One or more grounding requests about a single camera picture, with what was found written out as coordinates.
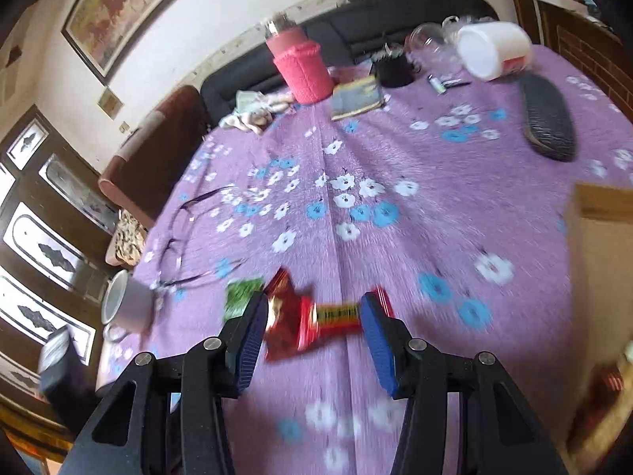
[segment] red candy wrapper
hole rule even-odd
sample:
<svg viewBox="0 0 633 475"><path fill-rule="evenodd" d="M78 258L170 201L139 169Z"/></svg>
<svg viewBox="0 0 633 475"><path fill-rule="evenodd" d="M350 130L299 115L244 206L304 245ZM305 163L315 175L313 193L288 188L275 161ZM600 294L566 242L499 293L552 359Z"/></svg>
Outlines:
<svg viewBox="0 0 633 475"><path fill-rule="evenodd" d="M264 292L268 295L266 360L292 357L307 350L317 339L361 330L359 303L315 304L295 293L288 271L280 268ZM384 289L372 290L389 317L393 309Z"/></svg>

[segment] blue gripper pad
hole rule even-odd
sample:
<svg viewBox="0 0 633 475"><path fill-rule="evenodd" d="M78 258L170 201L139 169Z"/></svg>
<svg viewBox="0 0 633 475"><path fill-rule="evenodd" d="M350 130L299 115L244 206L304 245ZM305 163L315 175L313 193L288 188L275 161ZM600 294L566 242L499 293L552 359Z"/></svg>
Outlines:
<svg viewBox="0 0 633 475"><path fill-rule="evenodd" d="M242 343L237 351L235 362L235 385L238 392L245 390L252 379L252 372L260 354L260 347L268 322L268 301L262 298L257 302L254 316L246 329Z"/></svg>
<svg viewBox="0 0 633 475"><path fill-rule="evenodd" d="M389 318L378 302L371 302L367 295L360 302L360 322L373 358L373 366L381 386L393 397L398 390L396 365L381 324L381 321L384 323Z"/></svg>

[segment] brick pattern panel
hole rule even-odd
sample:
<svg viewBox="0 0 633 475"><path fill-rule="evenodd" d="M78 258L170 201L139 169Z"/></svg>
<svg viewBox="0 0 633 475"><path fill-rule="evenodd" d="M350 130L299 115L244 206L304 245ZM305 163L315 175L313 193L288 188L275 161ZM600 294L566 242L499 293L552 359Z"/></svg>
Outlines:
<svg viewBox="0 0 633 475"><path fill-rule="evenodd" d="M556 31L558 53L593 80L633 122L633 79L612 60L561 25L556 27Z"/></svg>

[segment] mug handle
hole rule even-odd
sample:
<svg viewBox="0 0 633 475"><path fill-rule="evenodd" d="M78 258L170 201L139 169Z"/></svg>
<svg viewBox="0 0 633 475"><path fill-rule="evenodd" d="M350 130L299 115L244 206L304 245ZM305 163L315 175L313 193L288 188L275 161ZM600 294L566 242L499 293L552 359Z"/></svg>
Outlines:
<svg viewBox="0 0 633 475"><path fill-rule="evenodd" d="M121 330L122 333L120 333L119 335L113 336L112 323L108 323L105 327L103 327L103 339L109 342L117 343L117 342L123 341L123 339L130 334L128 331L126 331L125 329L122 329L121 327L117 327L117 328Z"/></svg>

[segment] purple tablecloth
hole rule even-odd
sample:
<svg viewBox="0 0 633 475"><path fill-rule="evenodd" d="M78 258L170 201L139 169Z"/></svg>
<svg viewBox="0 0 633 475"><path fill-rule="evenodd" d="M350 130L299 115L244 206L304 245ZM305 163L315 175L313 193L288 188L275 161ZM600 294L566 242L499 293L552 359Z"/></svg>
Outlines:
<svg viewBox="0 0 633 475"><path fill-rule="evenodd" d="M380 284L414 336L447 353L494 352L560 439L584 361L574 355L582 338L561 214L575 181L631 186L633 137L609 98L561 57L536 47L534 69L569 103L573 163L528 146L507 80L443 96L420 80L389 90L383 109L338 123L329 101L297 107L262 138L215 130L151 230L135 278L156 279L182 201L235 184L204 203L183 259L186 274L214 274L178 288L150 333L114 348L110 378L137 352L167 357L216 334L227 283L270 280L283 264L315 301L357 300ZM236 201L249 187L253 196ZM362 336L279 363L262 349L250 388L226 404L240 475L388 473L403 412L379 386ZM452 427L447 448L456 447ZM455 472L454 453L445 465Z"/></svg>

